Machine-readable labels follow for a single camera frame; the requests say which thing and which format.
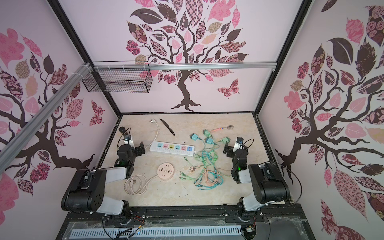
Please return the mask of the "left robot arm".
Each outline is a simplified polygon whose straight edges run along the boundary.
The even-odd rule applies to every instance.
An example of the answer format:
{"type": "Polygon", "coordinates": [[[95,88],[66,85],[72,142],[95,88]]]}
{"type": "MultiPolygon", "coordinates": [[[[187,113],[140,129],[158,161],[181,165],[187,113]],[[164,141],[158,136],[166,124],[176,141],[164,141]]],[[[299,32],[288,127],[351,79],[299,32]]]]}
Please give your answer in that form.
{"type": "Polygon", "coordinates": [[[62,200],[61,208],[72,213],[100,213],[105,215],[132,216],[131,207],[125,200],[105,196],[109,183],[127,180],[132,176],[136,157],[146,153],[143,142],[134,146],[132,137],[124,134],[124,144],[118,146],[118,158],[110,168],[77,170],[62,200]]]}

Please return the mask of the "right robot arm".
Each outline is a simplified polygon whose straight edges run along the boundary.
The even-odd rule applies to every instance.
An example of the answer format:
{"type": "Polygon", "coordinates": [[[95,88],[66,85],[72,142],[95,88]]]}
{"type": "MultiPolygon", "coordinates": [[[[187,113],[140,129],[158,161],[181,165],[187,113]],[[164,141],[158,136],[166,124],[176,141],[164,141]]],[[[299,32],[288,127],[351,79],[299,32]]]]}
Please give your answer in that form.
{"type": "Polygon", "coordinates": [[[256,212],[262,207],[289,199],[290,190],[276,163],[248,164],[249,147],[238,137],[234,146],[225,144],[223,153],[232,159],[232,179],[252,185],[253,192],[240,198],[238,212],[256,212]]]}

